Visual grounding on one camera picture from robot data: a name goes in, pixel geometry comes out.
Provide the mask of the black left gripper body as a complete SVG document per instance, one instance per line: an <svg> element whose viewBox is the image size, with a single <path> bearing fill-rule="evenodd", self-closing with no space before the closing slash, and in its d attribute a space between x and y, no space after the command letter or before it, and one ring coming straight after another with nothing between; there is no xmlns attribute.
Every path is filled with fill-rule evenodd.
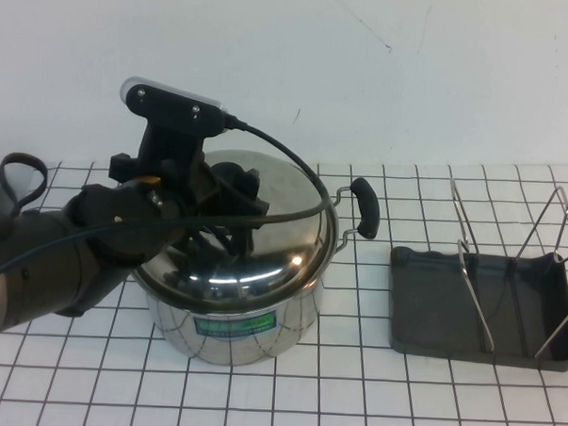
<svg viewBox="0 0 568 426"><path fill-rule="evenodd" d="M111 158L110 177L120 185L107 194L109 220L176 220L193 217L219 190L203 155Z"/></svg>

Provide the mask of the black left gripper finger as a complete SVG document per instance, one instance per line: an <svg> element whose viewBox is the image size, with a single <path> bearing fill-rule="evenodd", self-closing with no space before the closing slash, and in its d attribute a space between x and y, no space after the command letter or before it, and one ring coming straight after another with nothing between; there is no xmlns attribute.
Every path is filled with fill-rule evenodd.
<svg viewBox="0 0 568 426"><path fill-rule="evenodd" d="M258 198L249 198L237 191L222 190L208 200L203 207L203 214L208 217L259 218L267 215L269 202Z"/></svg>
<svg viewBox="0 0 568 426"><path fill-rule="evenodd" d="M259 173L250 169L237 174L238 201L244 206L258 205L258 191L260 189Z"/></svg>

